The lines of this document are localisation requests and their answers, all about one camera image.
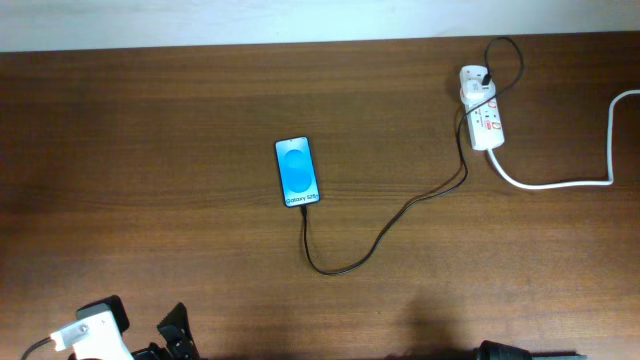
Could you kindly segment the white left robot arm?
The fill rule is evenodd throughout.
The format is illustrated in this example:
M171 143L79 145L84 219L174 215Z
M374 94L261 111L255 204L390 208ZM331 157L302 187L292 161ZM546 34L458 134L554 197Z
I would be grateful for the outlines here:
M188 312L182 302L178 302L157 325L165 345L151 342L147 347L136 351L130 351L122 339L129 321L120 299L112 297L85 305L76 311L76 318L94 323L86 331L81 331L84 338L73 345L76 359L201 359L189 326Z

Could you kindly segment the blue Samsung Galaxy smartphone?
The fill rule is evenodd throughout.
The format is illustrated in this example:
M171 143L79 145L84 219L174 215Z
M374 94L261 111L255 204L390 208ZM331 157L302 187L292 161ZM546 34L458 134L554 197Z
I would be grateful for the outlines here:
M285 206L305 206L320 200L309 139L305 136L280 140L275 152Z

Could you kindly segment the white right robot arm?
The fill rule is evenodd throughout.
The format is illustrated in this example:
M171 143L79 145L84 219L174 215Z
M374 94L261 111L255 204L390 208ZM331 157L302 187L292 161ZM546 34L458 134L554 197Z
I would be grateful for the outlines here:
M528 350L485 340L474 350L473 360L588 360L577 353L531 353Z

